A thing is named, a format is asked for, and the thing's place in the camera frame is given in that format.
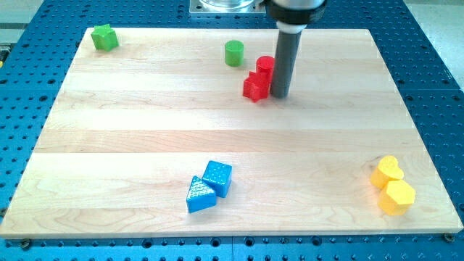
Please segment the black robot arm flange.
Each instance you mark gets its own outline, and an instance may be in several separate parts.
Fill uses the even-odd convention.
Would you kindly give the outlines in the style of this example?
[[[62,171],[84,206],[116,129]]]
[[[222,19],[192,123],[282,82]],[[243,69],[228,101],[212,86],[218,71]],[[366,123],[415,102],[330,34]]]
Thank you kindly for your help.
[[[287,34],[298,34],[308,24],[322,18],[328,0],[267,0],[263,4],[275,20],[277,29]]]

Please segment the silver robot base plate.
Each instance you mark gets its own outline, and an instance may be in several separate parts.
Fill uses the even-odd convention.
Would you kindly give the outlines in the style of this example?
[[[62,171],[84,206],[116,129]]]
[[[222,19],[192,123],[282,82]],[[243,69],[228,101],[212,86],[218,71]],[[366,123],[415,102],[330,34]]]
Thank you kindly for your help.
[[[265,8],[256,0],[190,0],[189,13],[193,15],[265,14]]]

